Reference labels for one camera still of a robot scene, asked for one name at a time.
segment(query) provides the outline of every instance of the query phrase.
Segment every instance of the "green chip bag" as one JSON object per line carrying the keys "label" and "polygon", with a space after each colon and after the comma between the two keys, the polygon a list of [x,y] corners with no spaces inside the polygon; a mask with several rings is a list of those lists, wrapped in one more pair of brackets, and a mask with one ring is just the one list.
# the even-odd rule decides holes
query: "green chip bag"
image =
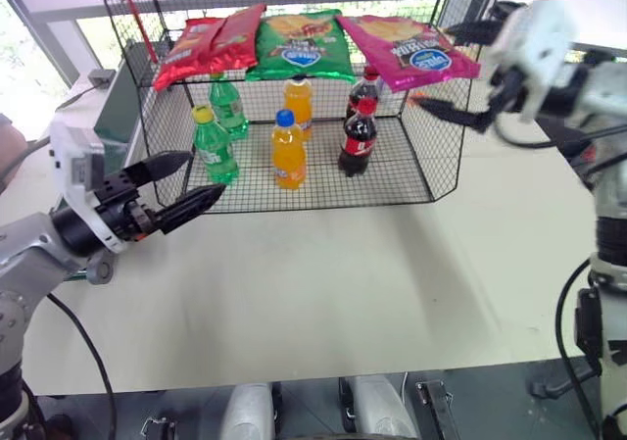
{"label": "green chip bag", "polygon": [[286,79],[296,74],[353,82],[353,68],[337,10],[274,16],[262,20],[257,32],[258,64],[248,80]]}

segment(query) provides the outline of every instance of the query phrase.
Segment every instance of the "red bottle cap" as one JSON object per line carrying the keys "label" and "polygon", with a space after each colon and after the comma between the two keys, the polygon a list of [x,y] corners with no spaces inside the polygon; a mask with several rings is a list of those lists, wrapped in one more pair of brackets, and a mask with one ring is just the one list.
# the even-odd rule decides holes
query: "red bottle cap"
{"label": "red bottle cap", "polygon": [[365,77],[367,80],[375,80],[379,77],[379,73],[374,68],[374,66],[368,65],[363,70],[363,77]]}
{"label": "red bottle cap", "polygon": [[364,97],[357,104],[357,111],[362,115],[372,115],[376,110],[376,100]]}

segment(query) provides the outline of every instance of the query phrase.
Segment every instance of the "red stick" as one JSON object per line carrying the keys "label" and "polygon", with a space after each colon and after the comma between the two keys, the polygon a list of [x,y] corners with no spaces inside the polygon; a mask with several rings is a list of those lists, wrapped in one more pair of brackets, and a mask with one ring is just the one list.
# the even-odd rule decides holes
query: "red stick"
{"label": "red stick", "polygon": [[133,0],[126,0],[126,1],[128,2],[128,9],[130,9],[130,13],[135,18],[135,22],[137,23],[137,26],[139,27],[139,31],[141,31],[141,37],[144,39],[144,43],[146,43],[146,49],[148,50],[150,59],[153,61],[153,63],[157,65],[159,63],[159,60],[157,59],[157,53],[155,53],[155,49],[153,48],[153,45],[150,42],[150,39],[148,38],[148,34],[146,33],[146,30],[144,29],[144,24],[141,22],[141,19],[139,18],[139,11],[137,10],[137,6],[135,6],[135,3],[133,2]]}

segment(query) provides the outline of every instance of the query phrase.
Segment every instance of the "red chip bag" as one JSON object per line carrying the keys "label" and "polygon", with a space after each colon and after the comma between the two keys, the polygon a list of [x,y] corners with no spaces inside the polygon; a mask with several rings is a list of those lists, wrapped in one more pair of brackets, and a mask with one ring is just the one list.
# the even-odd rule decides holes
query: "red chip bag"
{"label": "red chip bag", "polygon": [[223,24],[224,19],[215,17],[188,20],[180,38],[162,61],[153,87],[163,90],[189,75],[207,73],[211,44]]}
{"label": "red chip bag", "polygon": [[153,83],[162,90],[190,75],[243,70],[257,63],[255,34],[265,4],[243,9],[226,19],[190,19],[164,58]]}
{"label": "red chip bag", "polygon": [[209,73],[244,70],[257,64],[255,34],[265,11],[257,4],[228,16],[212,43]]}

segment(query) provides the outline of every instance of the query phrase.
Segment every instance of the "green soda bottle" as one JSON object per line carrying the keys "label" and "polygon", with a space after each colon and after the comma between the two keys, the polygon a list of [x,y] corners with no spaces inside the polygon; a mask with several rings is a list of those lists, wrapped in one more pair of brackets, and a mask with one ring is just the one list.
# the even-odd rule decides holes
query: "green soda bottle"
{"label": "green soda bottle", "polygon": [[[212,80],[223,78],[224,73],[212,74]],[[226,80],[212,82],[209,102],[216,112],[219,124],[228,131],[232,140],[248,136],[248,120],[244,117],[242,99],[233,84]]]}
{"label": "green soda bottle", "polygon": [[192,117],[197,124],[194,146],[205,163],[209,178],[215,183],[231,183],[239,175],[239,168],[233,159],[228,133],[214,120],[209,105],[194,107]]}

